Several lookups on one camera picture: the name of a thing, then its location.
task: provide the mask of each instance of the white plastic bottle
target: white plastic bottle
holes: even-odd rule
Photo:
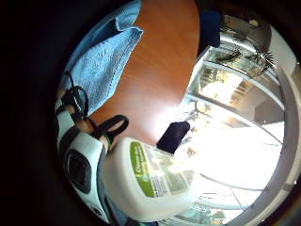
[[[171,218],[198,199],[199,175],[172,154],[123,138],[103,164],[108,195],[130,218]]]

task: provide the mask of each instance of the white wall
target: white wall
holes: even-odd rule
[[[291,76],[296,65],[296,57],[287,42],[272,26],[271,30],[270,50],[273,52],[276,66],[282,68],[288,76]]]

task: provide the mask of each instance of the wooden table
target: wooden table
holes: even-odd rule
[[[144,30],[115,95],[91,116],[130,120],[122,136],[156,141],[172,122],[196,63],[198,8],[193,0],[144,0],[135,23]]]

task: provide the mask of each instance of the bottle label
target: bottle label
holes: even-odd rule
[[[151,145],[133,141],[130,147],[135,178],[148,197],[164,197],[183,193],[191,184],[193,172],[179,170],[169,153]]]

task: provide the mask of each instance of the blue towel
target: blue towel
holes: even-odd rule
[[[139,42],[143,30],[134,26],[141,0],[134,0],[99,21],[81,40],[65,71],[72,74],[89,100],[88,115],[100,108],[115,92],[123,69]],[[63,75],[61,89],[71,87]]]

